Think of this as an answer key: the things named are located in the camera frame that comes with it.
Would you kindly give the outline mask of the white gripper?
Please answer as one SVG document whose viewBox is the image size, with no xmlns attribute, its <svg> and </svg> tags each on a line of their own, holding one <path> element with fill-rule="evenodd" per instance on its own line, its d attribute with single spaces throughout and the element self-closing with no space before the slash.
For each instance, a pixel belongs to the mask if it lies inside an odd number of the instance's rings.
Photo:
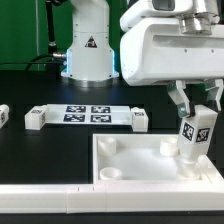
<svg viewBox="0 0 224 224">
<path fill-rule="evenodd" d="M 124 34 L 120 42 L 121 69 L 131 86 L 170 81 L 167 92 L 180 118 L 195 115 L 183 80 L 205 80 L 207 101 L 217 108 L 224 91 L 224 26 L 210 35 L 184 34 L 175 18 L 146 18 Z"/>
</svg>

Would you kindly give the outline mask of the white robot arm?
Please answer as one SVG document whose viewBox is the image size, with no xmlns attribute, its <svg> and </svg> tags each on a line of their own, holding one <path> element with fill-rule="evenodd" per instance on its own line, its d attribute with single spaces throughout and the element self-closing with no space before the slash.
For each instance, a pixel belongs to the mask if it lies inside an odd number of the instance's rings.
<svg viewBox="0 0 224 224">
<path fill-rule="evenodd" d="M 50 1 L 73 6 L 73 41 L 60 55 L 66 65 L 62 76 L 83 85 L 115 77 L 107 1 Z M 120 18 L 124 80 L 131 86 L 167 85 L 181 117 L 196 113 L 185 85 L 203 83 L 207 104 L 219 111 L 224 81 L 224 25 L 219 20 L 217 0 L 137 0 Z"/>
</svg>

